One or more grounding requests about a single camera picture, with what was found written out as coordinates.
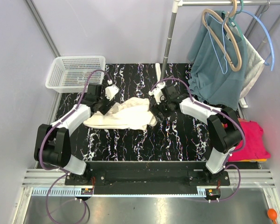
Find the cream white t shirt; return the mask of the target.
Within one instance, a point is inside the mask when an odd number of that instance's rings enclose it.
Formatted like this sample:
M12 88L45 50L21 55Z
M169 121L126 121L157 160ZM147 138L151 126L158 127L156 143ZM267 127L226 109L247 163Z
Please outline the cream white t shirt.
M94 129L132 129L145 131L147 126L157 124L155 116L149 110L149 99L132 97L122 104L115 105L103 115L94 113L83 124Z

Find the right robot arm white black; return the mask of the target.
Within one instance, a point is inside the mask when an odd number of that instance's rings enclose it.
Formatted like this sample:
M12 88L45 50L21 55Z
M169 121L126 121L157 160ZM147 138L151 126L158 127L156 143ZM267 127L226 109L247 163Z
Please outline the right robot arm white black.
M221 180L226 162L235 148L239 144L245 144L245 134L235 111L230 107L220 109L206 105L189 94L179 93L174 86L167 87L164 83L158 84L149 95L152 97L149 110L158 122L180 111L206 124L211 153L196 179L207 185L216 185Z

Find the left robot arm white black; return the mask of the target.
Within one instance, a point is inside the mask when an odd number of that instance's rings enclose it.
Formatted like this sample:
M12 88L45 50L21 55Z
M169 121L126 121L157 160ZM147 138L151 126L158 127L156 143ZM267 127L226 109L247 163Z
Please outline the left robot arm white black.
M89 84L83 90L80 99L73 108L59 120L50 125L42 124L38 127L34 159L45 170L59 168L66 173L75 175L75 179L82 185L91 181L90 165L75 157L71 152L70 136L94 113L106 115L115 105L115 96L119 88L110 84L101 94L102 85Z

